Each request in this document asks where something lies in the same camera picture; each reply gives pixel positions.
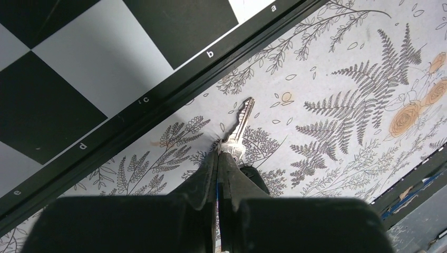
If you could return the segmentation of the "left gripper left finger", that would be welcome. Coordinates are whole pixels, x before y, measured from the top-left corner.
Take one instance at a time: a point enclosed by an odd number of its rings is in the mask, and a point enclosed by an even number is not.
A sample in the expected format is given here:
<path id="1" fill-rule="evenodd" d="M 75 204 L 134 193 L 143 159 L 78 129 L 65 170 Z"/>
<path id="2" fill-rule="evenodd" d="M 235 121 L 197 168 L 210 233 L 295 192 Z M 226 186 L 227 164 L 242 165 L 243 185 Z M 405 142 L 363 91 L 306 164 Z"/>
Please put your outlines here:
<path id="1" fill-rule="evenodd" d="M 23 252 L 214 252 L 218 152 L 167 195 L 63 197 Z"/>

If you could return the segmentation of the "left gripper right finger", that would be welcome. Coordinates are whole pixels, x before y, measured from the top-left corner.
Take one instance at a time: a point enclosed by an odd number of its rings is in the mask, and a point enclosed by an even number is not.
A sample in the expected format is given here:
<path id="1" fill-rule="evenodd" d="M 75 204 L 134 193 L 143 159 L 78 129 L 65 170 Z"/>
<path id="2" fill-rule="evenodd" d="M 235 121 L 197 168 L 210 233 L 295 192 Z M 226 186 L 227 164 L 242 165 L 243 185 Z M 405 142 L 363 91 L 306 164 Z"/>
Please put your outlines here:
<path id="1" fill-rule="evenodd" d="M 232 156 L 218 157 L 221 248 L 227 252 L 392 252 L 380 217 L 355 198 L 273 198 Z"/>

